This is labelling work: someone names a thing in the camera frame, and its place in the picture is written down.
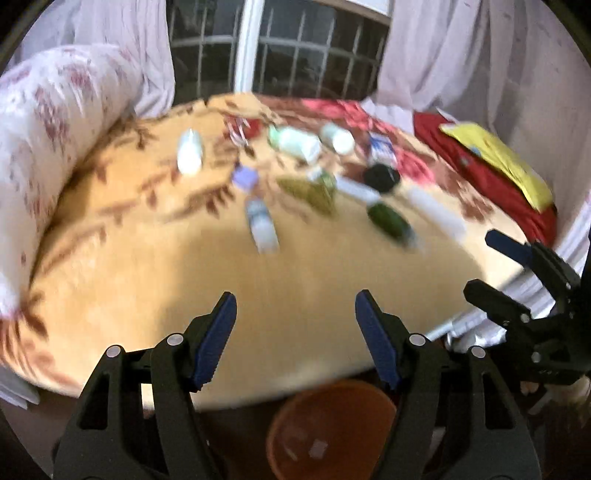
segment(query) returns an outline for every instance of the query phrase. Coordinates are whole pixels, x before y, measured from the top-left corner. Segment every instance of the plastic bottle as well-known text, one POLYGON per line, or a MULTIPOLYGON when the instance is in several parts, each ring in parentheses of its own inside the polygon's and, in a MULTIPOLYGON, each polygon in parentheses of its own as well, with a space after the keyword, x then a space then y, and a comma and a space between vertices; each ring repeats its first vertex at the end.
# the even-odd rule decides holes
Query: plastic bottle
POLYGON ((322 151, 322 143, 316 135, 292 127, 269 127, 269 143, 273 148, 295 158, 313 164, 322 151))
POLYGON ((408 202, 424 216, 435 223, 444 233, 457 242, 466 236, 466 222, 459 215, 446 209, 435 198, 424 190, 411 187, 406 193, 408 202))
POLYGON ((380 230, 403 246, 420 247, 413 227, 392 207, 384 203, 376 203, 368 208, 368 216, 380 230))
POLYGON ((326 124, 320 130, 320 139, 339 155, 349 155, 355 149, 355 139, 349 130, 334 123, 326 124))
POLYGON ((265 202, 261 199, 247 201, 246 217, 258 252, 261 254, 277 250, 279 240, 265 202))
POLYGON ((190 128, 178 141, 177 167, 182 175, 195 175, 202 166, 203 147, 201 136, 190 128))

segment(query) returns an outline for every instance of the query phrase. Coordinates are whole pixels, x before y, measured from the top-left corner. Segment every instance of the round table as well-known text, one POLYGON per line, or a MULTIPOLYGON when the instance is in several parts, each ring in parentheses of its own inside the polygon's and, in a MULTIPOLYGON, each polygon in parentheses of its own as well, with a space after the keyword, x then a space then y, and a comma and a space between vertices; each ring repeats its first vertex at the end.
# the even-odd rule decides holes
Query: round table
MULTIPOLYGON (((254 156, 237 150, 223 137, 225 120, 238 114, 317 131, 327 116, 294 99, 263 102, 252 95, 196 102, 163 119, 120 125, 99 143, 62 194, 18 327, 6 328, 3 357, 11 368, 36 385, 78 395, 107 347, 151 348, 210 312, 227 290, 238 300, 236 325, 213 381, 193 400, 201 409, 256 403, 372 367, 355 320, 360 290, 368 288, 410 332, 426 333, 469 307, 462 296, 468 280, 499 287, 519 271, 484 242, 490 228, 523 241, 517 225, 416 139, 377 121, 373 129, 431 158, 438 184, 426 188, 464 215, 461 244, 405 201, 409 180, 384 202, 412 224, 424 245, 417 250, 384 235, 353 199, 337 194, 338 216, 327 218, 282 192, 274 180, 305 169, 275 152, 265 135, 252 140, 254 156), (195 177, 175 167, 187 128, 199 131, 204 145, 195 177), (276 253, 259 254, 252 241, 249 194, 230 179, 237 158, 258 171, 255 193, 275 223, 276 253), (465 206, 475 199, 485 208, 470 216, 465 206)), ((363 142, 359 123, 331 119, 363 142)), ((320 158, 341 173, 361 162, 359 151, 338 157, 326 150, 320 158)), ((150 386, 142 393, 151 408, 150 386)))

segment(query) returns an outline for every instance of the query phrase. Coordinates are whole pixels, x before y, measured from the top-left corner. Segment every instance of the yellow paper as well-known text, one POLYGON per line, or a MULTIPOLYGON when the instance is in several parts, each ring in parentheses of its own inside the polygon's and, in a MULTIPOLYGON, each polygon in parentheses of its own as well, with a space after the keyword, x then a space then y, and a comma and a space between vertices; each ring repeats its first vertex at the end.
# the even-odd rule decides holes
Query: yellow paper
POLYGON ((552 191, 545 181, 521 158, 478 124, 444 124, 443 133, 455 138, 469 150, 500 170, 523 192, 529 204, 538 212, 554 203, 552 191))

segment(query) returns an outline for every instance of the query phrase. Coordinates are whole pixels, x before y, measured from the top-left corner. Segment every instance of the white bottle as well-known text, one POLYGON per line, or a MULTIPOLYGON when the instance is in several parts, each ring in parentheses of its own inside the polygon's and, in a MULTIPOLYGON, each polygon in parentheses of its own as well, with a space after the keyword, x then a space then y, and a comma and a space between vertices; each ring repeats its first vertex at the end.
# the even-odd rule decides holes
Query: white bottle
POLYGON ((320 138, 309 132, 293 127, 269 127, 269 143, 273 148, 304 160, 308 164, 316 163, 322 143, 320 138))
POLYGON ((261 199, 246 203, 246 217, 258 252, 272 252, 279 248, 279 240, 269 210, 261 199))
POLYGON ((427 192, 418 187, 411 187, 406 193, 406 198, 413 207, 456 242, 461 242, 464 239, 466 236, 464 219, 446 209, 427 192))
POLYGON ((178 141, 177 167, 182 175, 195 175, 201 170, 203 147, 201 136, 190 128, 178 141))
POLYGON ((355 149, 355 139, 349 130, 334 123, 326 124, 320 130, 320 139, 339 155, 350 155, 355 149))

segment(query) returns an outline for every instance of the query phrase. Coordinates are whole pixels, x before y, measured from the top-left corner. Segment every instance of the red fabric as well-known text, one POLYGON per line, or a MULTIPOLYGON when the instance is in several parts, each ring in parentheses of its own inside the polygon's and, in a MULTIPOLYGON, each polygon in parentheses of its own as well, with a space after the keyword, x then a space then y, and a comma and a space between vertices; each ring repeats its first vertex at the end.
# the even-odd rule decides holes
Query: red fabric
POLYGON ((439 125, 448 123, 439 114, 415 113, 414 134, 470 182, 481 195, 513 218, 528 241, 538 240, 551 246, 556 238, 557 215, 554 205, 541 213, 536 211, 501 172, 439 130, 439 125))

